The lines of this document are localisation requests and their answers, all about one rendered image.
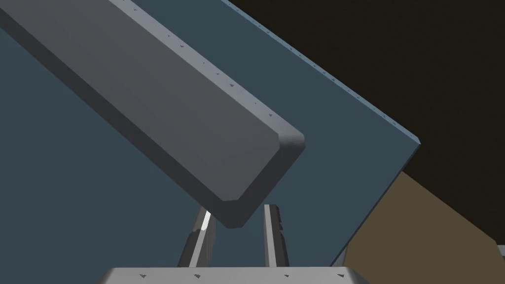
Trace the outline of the grey bar handle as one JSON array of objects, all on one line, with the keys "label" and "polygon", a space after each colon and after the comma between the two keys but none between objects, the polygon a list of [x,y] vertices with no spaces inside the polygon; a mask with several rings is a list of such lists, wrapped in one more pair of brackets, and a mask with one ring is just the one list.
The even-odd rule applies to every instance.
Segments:
[{"label": "grey bar handle", "polygon": [[228,228],[304,136],[131,0],[0,0],[0,26]]}]

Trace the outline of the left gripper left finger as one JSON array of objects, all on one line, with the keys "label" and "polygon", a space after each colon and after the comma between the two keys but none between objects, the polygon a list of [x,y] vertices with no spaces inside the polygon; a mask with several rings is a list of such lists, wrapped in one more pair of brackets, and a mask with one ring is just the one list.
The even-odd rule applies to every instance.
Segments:
[{"label": "left gripper left finger", "polygon": [[215,238],[216,220],[201,207],[182,250],[178,267],[209,267]]}]

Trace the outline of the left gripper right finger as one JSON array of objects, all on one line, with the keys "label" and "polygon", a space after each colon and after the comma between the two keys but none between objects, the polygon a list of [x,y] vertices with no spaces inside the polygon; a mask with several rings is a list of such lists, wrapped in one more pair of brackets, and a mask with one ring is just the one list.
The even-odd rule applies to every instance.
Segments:
[{"label": "left gripper right finger", "polygon": [[288,250],[280,210],[277,205],[264,205],[264,247],[266,267],[289,267]]}]

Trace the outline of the blue-grey cupboard door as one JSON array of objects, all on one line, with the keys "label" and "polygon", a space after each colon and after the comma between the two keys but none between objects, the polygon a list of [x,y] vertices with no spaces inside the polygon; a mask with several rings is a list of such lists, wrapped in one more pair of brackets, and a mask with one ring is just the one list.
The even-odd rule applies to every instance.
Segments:
[{"label": "blue-grey cupboard door", "polygon": [[229,0],[133,3],[304,136],[263,203],[281,208],[293,266],[332,264],[418,138]]}]

